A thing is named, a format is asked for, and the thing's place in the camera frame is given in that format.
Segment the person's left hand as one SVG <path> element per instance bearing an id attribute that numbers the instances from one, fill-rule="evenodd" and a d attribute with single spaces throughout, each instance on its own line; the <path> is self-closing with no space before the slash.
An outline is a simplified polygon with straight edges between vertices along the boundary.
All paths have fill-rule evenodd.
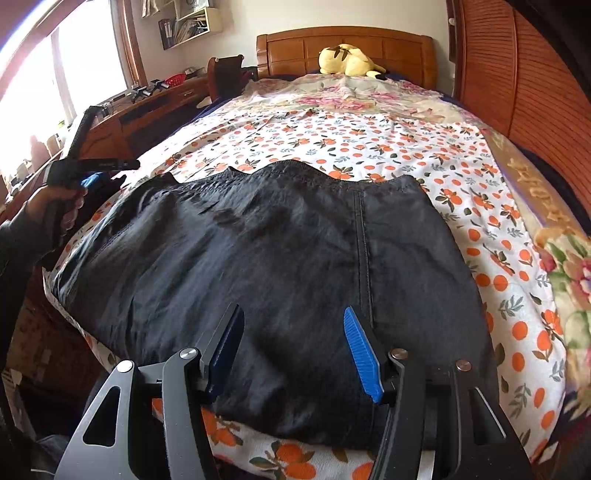
<path id="1" fill-rule="evenodd" d="M 87 190 L 84 187 L 72 190 L 44 186 L 29 198 L 25 212 L 49 236 L 60 235 L 75 223 L 86 194 Z"/>

